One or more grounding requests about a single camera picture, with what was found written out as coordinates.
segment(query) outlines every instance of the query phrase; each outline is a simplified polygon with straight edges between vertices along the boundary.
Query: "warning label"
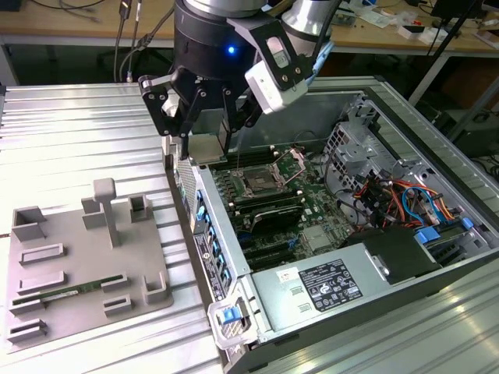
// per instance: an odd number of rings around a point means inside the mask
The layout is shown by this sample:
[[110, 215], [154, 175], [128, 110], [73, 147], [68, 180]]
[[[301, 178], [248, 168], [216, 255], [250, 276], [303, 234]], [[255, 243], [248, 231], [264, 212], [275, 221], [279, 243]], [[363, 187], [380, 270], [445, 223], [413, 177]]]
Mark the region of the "warning label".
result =
[[300, 271], [299, 277], [319, 312], [363, 296], [341, 259]]

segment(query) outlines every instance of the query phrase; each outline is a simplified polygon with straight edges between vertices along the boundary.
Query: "motherboard chip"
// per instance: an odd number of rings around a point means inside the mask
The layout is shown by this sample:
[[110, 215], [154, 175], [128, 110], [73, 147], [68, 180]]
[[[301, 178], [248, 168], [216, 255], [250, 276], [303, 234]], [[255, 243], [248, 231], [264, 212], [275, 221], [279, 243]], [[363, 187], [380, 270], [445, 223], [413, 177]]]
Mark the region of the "motherboard chip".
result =
[[323, 228], [319, 225], [310, 226], [303, 230], [303, 236], [308, 242], [312, 252], [324, 249], [331, 246], [331, 242], [324, 232]]
[[245, 170], [243, 172], [246, 187], [253, 192], [260, 192], [266, 189], [277, 189], [278, 185], [272, 174], [266, 169]]

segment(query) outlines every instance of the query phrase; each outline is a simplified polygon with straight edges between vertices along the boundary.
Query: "motherboard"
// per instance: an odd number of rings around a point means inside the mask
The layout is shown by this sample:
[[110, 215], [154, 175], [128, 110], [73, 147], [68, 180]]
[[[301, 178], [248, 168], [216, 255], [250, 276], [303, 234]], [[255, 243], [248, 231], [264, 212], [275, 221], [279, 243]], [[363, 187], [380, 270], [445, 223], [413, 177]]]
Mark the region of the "motherboard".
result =
[[302, 147], [240, 154], [211, 173], [246, 261], [264, 270], [338, 249], [354, 232]]

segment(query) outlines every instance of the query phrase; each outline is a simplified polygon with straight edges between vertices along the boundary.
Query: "green circuit board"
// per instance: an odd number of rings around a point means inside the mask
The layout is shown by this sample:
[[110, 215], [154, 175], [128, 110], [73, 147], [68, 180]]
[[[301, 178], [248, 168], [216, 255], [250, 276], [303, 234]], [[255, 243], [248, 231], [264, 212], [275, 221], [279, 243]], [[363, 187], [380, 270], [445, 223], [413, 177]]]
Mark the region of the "green circuit board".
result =
[[[284, 255], [287, 255], [286, 251], [291, 252], [292, 258], [288, 256], [283, 262], [292, 262], [339, 248], [354, 232], [352, 222], [356, 219], [350, 217], [349, 221], [337, 206], [335, 198], [324, 186], [318, 165], [296, 152], [290, 153], [288, 147], [276, 150], [282, 157], [272, 164], [211, 171], [246, 259], [258, 270], [259, 265], [261, 269], [276, 265], [272, 261], [273, 250], [278, 249]], [[267, 203], [251, 209], [238, 211], [230, 207], [266, 198]], [[275, 230], [267, 230], [272, 228], [267, 226], [257, 232], [255, 217], [269, 210], [282, 210], [283, 206], [291, 206], [293, 214], [298, 208], [292, 207], [300, 206], [302, 213], [296, 222]], [[277, 218], [269, 222], [280, 224]]]

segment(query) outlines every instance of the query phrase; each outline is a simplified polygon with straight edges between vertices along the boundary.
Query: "robotic arm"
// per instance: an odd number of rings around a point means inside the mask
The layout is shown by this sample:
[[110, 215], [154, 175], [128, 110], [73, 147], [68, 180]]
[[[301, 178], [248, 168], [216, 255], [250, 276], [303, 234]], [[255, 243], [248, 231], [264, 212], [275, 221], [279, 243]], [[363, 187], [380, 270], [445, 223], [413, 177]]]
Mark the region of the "robotic arm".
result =
[[[283, 15], [283, 26], [260, 10], [266, 0], [175, 0], [172, 73], [139, 78], [159, 134], [179, 137], [180, 157], [186, 159], [189, 133], [200, 113], [222, 108], [218, 143], [220, 155], [227, 154], [233, 133], [307, 92], [322, 22], [339, 2], [298, 0]], [[237, 108], [236, 100], [248, 88]], [[178, 94], [178, 102], [168, 97], [169, 90]]]

